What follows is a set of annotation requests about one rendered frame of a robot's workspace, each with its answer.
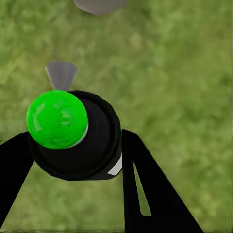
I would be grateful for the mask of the pesticide atomizer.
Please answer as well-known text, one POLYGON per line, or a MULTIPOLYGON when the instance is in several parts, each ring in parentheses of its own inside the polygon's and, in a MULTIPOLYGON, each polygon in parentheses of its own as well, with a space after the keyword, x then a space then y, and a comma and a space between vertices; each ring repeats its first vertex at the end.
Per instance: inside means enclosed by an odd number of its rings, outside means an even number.
POLYGON ((122 171, 122 128, 111 104, 69 91, 77 73, 70 62, 45 66, 54 91, 36 98, 26 124, 32 157, 48 174, 67 181, 109 180, 122 171))

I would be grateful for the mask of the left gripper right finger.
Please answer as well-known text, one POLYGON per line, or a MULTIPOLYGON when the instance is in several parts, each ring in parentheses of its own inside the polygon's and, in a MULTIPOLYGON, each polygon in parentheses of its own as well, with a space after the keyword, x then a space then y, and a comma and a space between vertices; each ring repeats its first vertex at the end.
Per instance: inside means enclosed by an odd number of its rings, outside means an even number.
POLYGON ((125 233, 204 233, 137 134, 122 132, 125 233), (143 216, 133 162, 152 216, 143 216))

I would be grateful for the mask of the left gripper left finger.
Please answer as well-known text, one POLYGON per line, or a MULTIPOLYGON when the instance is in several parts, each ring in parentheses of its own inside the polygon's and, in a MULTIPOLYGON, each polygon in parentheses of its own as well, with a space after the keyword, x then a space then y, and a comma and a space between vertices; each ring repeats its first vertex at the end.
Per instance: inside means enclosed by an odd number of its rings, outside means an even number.
POLYGON ((28 136, 24 132, 0 145, 0 228, 34 162, 28 136))

